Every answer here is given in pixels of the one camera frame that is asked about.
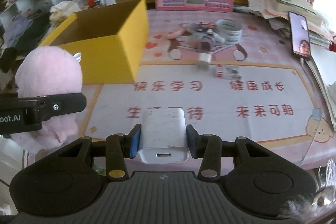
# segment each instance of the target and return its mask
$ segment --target metal rivet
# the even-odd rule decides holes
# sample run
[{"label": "metal rivet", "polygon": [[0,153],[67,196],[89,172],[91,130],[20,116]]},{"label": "metal rivet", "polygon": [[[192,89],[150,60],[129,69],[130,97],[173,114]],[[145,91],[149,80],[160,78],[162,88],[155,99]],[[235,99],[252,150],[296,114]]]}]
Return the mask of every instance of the metal rivet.
[{"label": "metal rivet", "polygon": [[205,178],[214,178],[217,176],[217,172],[212,169],[206,169],[201,172],[201,175]]},{"label": "metal rivet", "polygon": [[109,172],[109,176],[112,178],[122,178],[125,175],[125,172],[122,170],[112,170]]}]

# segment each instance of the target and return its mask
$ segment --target usb port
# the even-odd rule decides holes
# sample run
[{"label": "usb port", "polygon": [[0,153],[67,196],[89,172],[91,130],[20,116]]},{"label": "usb port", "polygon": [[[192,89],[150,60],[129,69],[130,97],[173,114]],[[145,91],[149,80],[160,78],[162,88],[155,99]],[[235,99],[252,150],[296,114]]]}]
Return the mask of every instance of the usb port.
[{"label": "usb port", "polygon": [[156,154],[156,156],[159,157],[171,157],[171,153],[168,154]]}]

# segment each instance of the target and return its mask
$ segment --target pink plush toy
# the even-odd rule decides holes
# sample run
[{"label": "pink plush toy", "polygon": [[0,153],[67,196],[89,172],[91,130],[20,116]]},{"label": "pink plush toy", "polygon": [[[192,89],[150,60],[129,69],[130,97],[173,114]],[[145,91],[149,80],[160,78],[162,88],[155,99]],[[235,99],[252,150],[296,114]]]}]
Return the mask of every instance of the pink plush toy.
[{"label": "pink plush toy", "polygon": [[[79,93],[82,90],[82,70],[67,51],[52,46],[39,47],[29,53],[18,68],[15,83],[19,98]],[[68,136],[77,133],[76,115],[52,117],[42,122],[41,130],[11,134],[11,138],[32,154],[41,149],[59,147]]]}]

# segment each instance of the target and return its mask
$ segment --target white phone charger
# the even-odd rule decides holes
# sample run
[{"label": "white phone charger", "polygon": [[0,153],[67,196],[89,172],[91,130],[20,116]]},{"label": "white phone charger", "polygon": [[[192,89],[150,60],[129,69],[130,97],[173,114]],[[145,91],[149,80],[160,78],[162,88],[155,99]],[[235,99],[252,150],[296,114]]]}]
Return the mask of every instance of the white phone charger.
[{"label": "white phone charger", "polygon": [[188,159],[184,112],[181,108],[148,110],[142,118],[139,156],[146,164],[171,164]]}]

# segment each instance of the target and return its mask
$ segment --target smartphone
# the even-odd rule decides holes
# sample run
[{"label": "smartphone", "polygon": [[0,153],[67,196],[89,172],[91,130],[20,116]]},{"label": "smartphone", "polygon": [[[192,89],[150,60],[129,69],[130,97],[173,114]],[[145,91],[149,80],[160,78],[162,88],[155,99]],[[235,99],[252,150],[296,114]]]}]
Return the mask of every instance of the smartphone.
[{"label": "smartphone", "polygon": [[292,33],[292,55],[310,59],[310,40],[307,19],[292,12],[288,13]]}]

